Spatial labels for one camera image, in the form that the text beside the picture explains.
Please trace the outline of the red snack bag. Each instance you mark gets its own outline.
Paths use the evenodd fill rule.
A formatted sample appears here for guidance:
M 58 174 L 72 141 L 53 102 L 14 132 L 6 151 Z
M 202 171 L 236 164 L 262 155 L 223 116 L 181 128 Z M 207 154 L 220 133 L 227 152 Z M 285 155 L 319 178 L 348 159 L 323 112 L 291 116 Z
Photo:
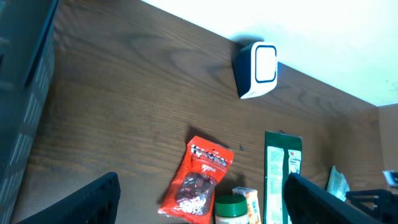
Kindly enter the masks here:
M 233 160 L 233 151 L 194 136 L 187 144 L 182 163 L 158 213 L 189 223 L 209 223 L 215 187 L 226 175 Z

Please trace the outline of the green 3M product package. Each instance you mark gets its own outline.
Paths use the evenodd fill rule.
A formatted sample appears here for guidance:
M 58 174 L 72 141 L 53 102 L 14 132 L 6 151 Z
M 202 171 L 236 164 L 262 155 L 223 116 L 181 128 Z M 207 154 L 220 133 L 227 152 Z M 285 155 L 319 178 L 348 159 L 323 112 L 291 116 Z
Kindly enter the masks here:
M 267 131 L 264 149 L 264 222 L 291 224 L 283 187 L 289 174 L 301 173 L 302 138 Z

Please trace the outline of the teal tissue packet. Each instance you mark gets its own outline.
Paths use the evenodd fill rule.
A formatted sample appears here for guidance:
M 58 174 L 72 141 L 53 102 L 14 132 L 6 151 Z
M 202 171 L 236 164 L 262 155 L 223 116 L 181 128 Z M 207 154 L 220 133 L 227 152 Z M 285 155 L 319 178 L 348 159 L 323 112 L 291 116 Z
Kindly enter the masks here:
M 346 193 L 350 191 L 345 176 L 337 171 L 336 166 L 331 168 L 326 191 L 343 202 L 346 200 Z

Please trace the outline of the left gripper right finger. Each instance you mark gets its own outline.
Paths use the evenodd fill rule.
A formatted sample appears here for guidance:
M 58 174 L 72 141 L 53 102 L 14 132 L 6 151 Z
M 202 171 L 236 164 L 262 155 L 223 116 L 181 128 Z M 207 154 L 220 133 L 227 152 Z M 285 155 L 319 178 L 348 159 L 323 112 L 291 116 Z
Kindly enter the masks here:
M 296 173 L 285 181 L 283 199 L 293 224 L 379 223 Z

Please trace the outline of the small orange packet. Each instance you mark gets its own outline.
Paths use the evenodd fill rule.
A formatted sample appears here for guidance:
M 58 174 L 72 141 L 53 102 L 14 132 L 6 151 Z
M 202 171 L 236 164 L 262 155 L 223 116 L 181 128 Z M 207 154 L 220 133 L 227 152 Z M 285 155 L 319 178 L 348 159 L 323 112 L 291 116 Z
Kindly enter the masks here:
M 246 187 L 236 187 L 232 189 L 233 194 L 245 196 L 248 205 L 248 216 L 250 224 L 261 224 L 261 213 L 258 201 L 258 191 Z

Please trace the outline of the green-lid seasoning jar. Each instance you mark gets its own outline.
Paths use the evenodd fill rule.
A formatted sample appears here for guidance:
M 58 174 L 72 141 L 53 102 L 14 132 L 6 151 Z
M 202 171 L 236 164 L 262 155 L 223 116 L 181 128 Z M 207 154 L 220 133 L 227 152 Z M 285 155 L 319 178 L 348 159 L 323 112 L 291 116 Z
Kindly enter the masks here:
M 240 194 L 224 195 L 215 200 L 216 224 L 249 224 L 246 198 Z

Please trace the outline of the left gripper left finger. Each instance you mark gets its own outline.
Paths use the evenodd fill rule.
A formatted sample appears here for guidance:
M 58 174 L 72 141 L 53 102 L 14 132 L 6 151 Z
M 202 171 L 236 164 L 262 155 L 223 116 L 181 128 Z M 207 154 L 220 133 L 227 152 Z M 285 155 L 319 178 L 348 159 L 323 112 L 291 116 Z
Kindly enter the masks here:
M 121 189 L 118 175 L 108 172 L 20 224 L 114 224 Z

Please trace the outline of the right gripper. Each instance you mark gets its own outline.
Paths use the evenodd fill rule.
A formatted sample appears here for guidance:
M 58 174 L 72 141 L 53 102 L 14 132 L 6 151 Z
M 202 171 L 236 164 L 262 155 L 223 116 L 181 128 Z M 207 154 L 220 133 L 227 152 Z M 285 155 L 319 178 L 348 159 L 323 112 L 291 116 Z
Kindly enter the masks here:
M 349 191 L 346 198 L 356 208 L 382 223 L 397 223 L 397 194 L 383 189 Z

